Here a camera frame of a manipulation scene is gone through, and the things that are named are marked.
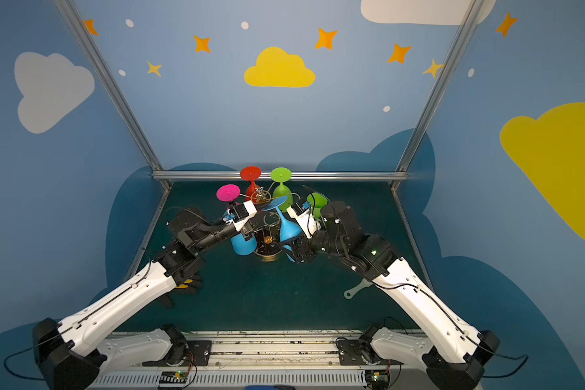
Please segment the left aluminium frame post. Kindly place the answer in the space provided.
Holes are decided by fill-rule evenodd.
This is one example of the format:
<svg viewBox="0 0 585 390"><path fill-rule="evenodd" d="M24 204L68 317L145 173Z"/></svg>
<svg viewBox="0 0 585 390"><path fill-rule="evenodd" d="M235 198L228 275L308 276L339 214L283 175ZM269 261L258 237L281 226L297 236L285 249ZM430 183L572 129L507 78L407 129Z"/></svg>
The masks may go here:
<svg viewBox="0 0 585 390"><path fill-rule="evenodd" d="M97 74L98 79L107 91L115 109L119 112L120 117L131 133L134 141L136 141L139 150L145 157L153 173L162 172L163 166L154 152L153 146L151 146L136 115L128 104L102 52L97 47L94 36L85 27L85 22L81 18L76 4L73 1L64 0L54 0L53 3Z"/></svg>

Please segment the right aluminium frame post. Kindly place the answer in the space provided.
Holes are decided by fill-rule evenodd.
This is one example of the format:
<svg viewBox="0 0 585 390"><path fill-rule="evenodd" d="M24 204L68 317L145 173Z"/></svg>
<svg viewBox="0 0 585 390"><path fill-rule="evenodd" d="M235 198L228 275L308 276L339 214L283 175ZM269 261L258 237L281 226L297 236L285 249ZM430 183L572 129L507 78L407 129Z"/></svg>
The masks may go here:
<svg viewBox="0 0 585 390"><path fill-rule="evenodd" d="M447 56L445 57L445 65L440 69L440 75L435 79L430 95L422 110L423 112L420 115L419 121L416 124L399 160L396 173L403 175L404 179L397 179L391 182L391 191L393 195L397 194L399 184L407 180L407 172L411 162L419 149L424 135L432 123L432 119L449 87L453 74L457 70L466 48L479 24L479 16L483 14L485 3L486 1L484 0L471 1L468 8L466 8L464 19L459 25L456 36L448 49Z"/></svg>

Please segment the circuit board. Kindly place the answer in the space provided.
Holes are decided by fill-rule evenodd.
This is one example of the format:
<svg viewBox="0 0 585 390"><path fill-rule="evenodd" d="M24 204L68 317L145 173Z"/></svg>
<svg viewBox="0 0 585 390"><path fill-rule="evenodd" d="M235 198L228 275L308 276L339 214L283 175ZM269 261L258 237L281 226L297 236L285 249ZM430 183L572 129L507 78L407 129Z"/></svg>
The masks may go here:
<svg viewBox="0 0 585 390"><path fill-rule="evenodd" d="M387 390L391 383L390 374L386 371L365 370L364 378L364 388L369 390Z"/></svg>
<svg viewBox="0 0 585 390"><path fill-rule="evenodd" d="M163 371L159 375L157 389L183 389L190 381L190 375L183 371Z"/></svg>

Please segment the aluminium frame post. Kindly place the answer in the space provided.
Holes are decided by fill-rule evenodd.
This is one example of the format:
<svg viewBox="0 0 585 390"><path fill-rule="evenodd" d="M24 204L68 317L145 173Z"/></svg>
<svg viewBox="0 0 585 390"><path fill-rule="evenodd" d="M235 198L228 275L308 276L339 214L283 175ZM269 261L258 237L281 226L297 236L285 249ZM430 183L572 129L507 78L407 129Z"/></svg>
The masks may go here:
<svg viewBox="0 0 585 390"><path fill-rule="evenodd" d="M162 172L163 166L154 152L153 146L151 146L136 115L128 104L102 52L97 47L94 36L85 27L85 22L81 18L76 4L73 1L64 0L54 0L53 3L97 74L98 79L107 91L115 109L119 112L120 117L131 133L134 141L136 141L139 150L145 157L153 173Z"/></svg>
<svg viewBox="0 0 585 390"><path fill-rule="evenodd" d="M459 25L456 36L448 49L447 56L445 57L445 65L440 69L440 75L435 79L430 95L422 110L423 112L420 115L419 121L416 124L399 160L396 173L403 175L404 179L397 179L391 182L391 191L393 195L397 194L399 184L407 180L407 172L411 162L419 149L424 135L432 123L432 119L449 87L453 74L457 70L466 48L479 24L479 16L483 14L485 3L486 1L484 0L471 1L468 8L466 8L464 19Z"/></svg>

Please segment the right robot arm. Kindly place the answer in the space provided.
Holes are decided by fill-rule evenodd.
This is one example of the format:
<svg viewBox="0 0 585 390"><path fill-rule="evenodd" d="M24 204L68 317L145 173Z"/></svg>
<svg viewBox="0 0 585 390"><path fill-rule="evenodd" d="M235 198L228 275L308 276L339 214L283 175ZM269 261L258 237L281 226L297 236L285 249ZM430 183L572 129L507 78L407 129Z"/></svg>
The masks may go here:
<svg viewBox="0 0 585 390"><path fill-rule="evenodd" d="M339 259L388 295L414 320L422 336L386 327L369 328L359 339L367 361L400 362L427 374L438 389L478 389L498 337L461 319L429 289L401 252L378 234L364 232L354 210L342 201L324 206L316 219L310 205L281 212L280 243L294 263L319 254Z"/></svg>

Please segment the pink wine glass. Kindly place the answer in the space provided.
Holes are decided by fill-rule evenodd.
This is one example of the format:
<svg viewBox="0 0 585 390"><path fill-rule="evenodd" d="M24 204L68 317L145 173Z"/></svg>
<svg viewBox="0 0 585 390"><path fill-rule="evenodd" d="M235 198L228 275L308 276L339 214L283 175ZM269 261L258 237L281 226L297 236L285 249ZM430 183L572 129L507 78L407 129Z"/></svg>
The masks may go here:
<svg viewBox="0 0 585 390"><path fill-rule="evenodd" d="M241 190L237 185L223 185L216 191L216 198L225 203L227 207L235 206L240 197Z"/></svg>

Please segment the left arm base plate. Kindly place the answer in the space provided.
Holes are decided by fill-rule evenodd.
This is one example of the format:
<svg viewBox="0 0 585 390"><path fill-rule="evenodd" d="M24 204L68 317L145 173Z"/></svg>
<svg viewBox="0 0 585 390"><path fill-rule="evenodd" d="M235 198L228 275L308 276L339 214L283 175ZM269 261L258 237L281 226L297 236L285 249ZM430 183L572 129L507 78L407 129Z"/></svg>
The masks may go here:
<svg viewBox="0 0 585 390"><path fill-rule="evenodd" d="M205 367L211 355L212 341L188 340L174 342L171 349L158 361L143 362L143 367Z"/></svg>

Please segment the yellow black work glove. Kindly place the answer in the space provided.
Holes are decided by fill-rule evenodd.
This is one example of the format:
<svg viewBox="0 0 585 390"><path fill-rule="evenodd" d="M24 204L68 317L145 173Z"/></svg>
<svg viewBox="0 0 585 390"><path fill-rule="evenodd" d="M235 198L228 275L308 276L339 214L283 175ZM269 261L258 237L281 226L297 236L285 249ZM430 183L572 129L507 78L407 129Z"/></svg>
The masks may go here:
<svg viewBox="0 0 585 390"><path fill-rule="evenodd" d="M175 307L177 297L180 297L180 295L194 295L201 289L201 286L203 286L203 278L200 275L194 275L176 286L172 291L158 297L156 302L167 309L172 309Z"/></svg>

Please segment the blue wine glass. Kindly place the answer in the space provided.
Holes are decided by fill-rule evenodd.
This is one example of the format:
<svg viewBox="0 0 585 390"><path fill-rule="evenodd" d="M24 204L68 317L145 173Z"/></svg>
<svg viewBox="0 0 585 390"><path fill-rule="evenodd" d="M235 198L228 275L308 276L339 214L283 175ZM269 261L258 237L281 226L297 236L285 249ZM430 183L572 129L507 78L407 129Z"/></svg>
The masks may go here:
<svg viewBox="0 0 585 390"><path fill-rule="evenodd" d="M279 208L280 206L283 206L287 200L288 200L287 196L274 198L263 209L265 211L275 211L278 214L280 219L279 243L281 244L282 248L287 251L287 254L292 254L293 242L302 233L302 229L299 227L297 223L291 222L288 219L286 219L284 217L283 212Z"/></svg>
<svg viewBox="0 0 585 390"><path fill-rule="evenodd" d="M232 240L232 248L234 252L240 256L247 256L252 254L257 248L257 241L255 237L249 241L245 241L243 237L236 231L233 224L228 220L228 211L224 214L224 222L226 223L226 232L230 233Z"/></svg>

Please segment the red wine glass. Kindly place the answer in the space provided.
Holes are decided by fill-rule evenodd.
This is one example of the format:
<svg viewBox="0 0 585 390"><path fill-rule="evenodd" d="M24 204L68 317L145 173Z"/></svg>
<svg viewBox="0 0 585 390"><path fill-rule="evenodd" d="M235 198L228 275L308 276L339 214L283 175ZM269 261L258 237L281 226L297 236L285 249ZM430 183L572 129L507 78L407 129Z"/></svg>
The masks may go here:
<svg viewBox="0 0 585 390"><path fill-rule="evenodd" d="M240 171L240 178L249 183L249 187L245 190L245 196L253 203L259 203L258 185L255 181L260 175L262 175L262 170L255 166L245 167Z"/></svg>

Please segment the green wine glass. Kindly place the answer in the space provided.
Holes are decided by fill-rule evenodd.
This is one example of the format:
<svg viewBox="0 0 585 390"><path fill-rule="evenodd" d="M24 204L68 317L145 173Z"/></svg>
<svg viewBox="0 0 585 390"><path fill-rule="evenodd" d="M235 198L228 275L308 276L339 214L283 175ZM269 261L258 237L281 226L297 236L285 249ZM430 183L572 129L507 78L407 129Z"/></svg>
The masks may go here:
<svg viewBox="0 0 585 390"><path fill-rule="evenodd" d="M286 167L278 167L271 172L271 179L278 186L273 191L274 198L285 197L284 203L278 206L278 209L284 213L293 204L293 196L291 189L286 185L292 178L292 172Z"/></svg>
<svg viewBox="0 0 585 390"><path fill-rule="evenodd" d="M310 212L315 219L321 219L321 210L328 204L328 199L321 193L313 192L307 196L307 201L310 206Z"/></svg>

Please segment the aluminium mounting rail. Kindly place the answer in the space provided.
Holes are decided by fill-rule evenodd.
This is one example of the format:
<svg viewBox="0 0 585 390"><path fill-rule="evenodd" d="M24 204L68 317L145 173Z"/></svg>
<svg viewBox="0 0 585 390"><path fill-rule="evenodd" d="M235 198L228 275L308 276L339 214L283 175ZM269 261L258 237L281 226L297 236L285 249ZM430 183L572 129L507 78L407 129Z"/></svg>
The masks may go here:
<svg viewBox="0 0 585 390"><path fill-rule="evenodd" d="M482 379L484 365L492 356L486 349L486 336L480 333L479 341L458 353L459 362L449 362L430 338L421 335L372 326L356 340L368 342L381 358L426 372L439 389L473 389ZM284 361L294 354L338 353L335 340L339 337L328 347L317 341L314 333L271 335L267 341L255 341L250 333L238 333L228 335L223 347L226 356ZM53 389L85 389L107 372L162 359L174 342L200 340L195 335L185 336L172 325L136 336L107 337L89 352L77 351L74 336L63 334L61 338L63 344L49 358L56 367L46 375Z"/></svg>

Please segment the left circuit board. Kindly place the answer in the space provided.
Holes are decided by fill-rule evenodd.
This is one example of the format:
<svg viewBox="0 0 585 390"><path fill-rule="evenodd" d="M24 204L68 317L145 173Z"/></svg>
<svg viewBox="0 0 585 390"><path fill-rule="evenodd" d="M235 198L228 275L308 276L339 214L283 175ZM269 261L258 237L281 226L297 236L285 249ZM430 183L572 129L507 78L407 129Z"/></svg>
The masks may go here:
<svg viewBox="0 0 585 390"><path fill-rule="evenodd" d="M183 389L190 381L190 375L183 371L163 371L159 375L157 389Z"/></svg>

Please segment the right circuit board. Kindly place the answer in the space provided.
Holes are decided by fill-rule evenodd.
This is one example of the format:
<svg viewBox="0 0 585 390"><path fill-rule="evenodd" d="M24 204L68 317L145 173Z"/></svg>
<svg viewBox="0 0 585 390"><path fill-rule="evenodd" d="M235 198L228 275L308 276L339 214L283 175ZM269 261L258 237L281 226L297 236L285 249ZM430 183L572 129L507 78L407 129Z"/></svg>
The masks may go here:
<svg viewBox="0 0 585 390"><path fill-rule="evenodd" d="M387 390L391 383L390 374L386 371L365 370L364 378L364 388L369 390Z"/></svg>

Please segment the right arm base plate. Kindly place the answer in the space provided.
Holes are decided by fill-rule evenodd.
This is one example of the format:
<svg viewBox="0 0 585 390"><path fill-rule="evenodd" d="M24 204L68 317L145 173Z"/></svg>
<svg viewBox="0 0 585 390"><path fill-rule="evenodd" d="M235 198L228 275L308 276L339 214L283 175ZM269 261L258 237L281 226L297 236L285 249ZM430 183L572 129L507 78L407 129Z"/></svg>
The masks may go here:
<svg viewBox="0 0 585 390"><path fill-rule="evenodd" d="M339 337L335 340L338 357L342 366L385 366L402 362L381 358L365 341L350 340Z"/></svg>

